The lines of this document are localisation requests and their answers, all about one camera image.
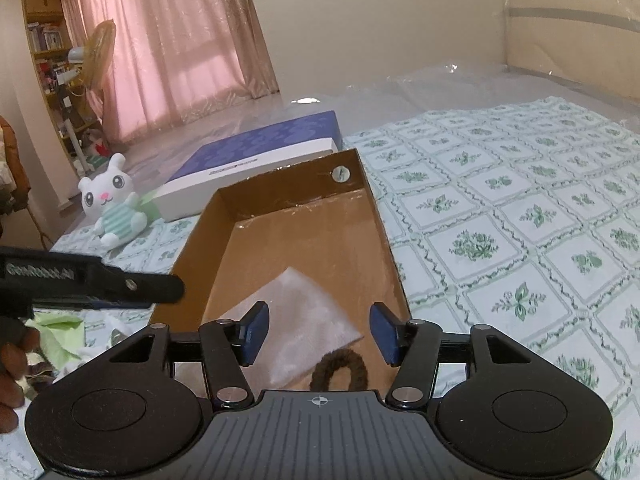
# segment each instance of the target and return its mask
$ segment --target pink curtain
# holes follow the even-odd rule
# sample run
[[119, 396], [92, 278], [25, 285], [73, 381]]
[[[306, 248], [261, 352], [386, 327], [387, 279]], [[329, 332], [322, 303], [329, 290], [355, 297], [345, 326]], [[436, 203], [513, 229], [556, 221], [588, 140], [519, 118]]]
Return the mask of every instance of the pink curtain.
[[62, 1], [76, 45], [98, 23], [116, 23], [103, 95], [90, 97], [112, 141], [278, 91], [251, 0]]

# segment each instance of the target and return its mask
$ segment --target open cardboard box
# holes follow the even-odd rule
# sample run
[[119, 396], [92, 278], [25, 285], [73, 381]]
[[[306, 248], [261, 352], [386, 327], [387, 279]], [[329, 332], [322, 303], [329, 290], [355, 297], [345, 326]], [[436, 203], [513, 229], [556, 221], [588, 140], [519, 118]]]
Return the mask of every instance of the open cardboard box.
[[[345, 182], [332, 174], [343, 166]], [[342, 170], [344, 180], [347, 172]], [[396, 375], [369, 331], [369, 307], [383, 301], [409, 318], [376, 203], [355, 150], [260, 174], [220, 189], [203, 211], [173, 273], [185, 283], [178, 304], [161, 304], [152, 322], [197, 330], [293, 267], [332, 295], [364, 336], [369, 388], [384, 396]], [[348, 375], [332, 388], [346, 389]], [[289, 388], [308, 390], [308, 377]]]

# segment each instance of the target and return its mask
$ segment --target cardboard box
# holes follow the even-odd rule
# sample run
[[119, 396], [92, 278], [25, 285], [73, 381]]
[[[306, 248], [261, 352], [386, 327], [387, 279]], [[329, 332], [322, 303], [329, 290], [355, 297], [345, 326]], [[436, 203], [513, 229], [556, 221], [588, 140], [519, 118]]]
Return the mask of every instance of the cardboard box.
[[[336, 182], [336, 168], [349, 177]], [[344, 180], [347, 171], [340, 173]], [[152, 322], [197, 330], [293, 267], [332, 295], [364, 338], [353, 344], [384, 396], [396, 368], [369, 331], [369, 307], [383, 301], [399, 318], [409, 309], [373, 195], [355, 150], [238, 182], [215, 193], [173, 272], [185, 283], [179, 304], [158, 305]], [[348, 375], [338, 387], [346, 389]], [[310, 374], [290, 389], [308, 390]]]
[[24, 0], [26, 12], [62, 12], [61, 0]]
[[341, 149], [335, 112], [272, 124], [201, 147], [156, 190], [152, 202], [166, 221], [192, 216], [221, 187]]

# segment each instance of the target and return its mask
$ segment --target white plush bunny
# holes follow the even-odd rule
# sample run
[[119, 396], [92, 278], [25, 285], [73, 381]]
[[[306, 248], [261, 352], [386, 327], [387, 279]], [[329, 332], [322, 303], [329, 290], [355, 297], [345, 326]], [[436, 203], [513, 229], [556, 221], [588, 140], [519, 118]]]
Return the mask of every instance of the white plush bunny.
[[124, 163], [124, 155], [115, 153], [107, 171], [93, 180], [84, 177], [78, 184], [82, 208], [88, 218], [97, 219], [94, 232], [107, 250], [132, 241], [147, 223], [146, 215], [136, 210], [140, 197], [133, 191], [131, 177], [122, 171]]

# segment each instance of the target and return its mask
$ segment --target green patterned bedsheet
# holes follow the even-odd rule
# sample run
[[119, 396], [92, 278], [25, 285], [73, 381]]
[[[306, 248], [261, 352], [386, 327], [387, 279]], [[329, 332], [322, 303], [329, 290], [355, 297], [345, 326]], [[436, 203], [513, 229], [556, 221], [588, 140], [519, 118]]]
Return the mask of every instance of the green patterned bedsheet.
[[[551, 97], [427, 112], [345, 145], [363, 158], [413, 316], [448, 332], [492, 324], [592, 388], [614, 414], [600, 472], [640, 478], [640, 140]], [[106, 261], [167, 272], [196, 220], [156, 222]], [[55, 250], [99, 247], [84, 228]], [[118, 313], [136, 329], [149, 315]], [[88, 343], [108, 341], [100, 313], [85, 316]], [[436, 394], [463, 374], [443, 365]], [[33, 461], [23, 433], [0, 437], [0, 478], [33, 478]]]

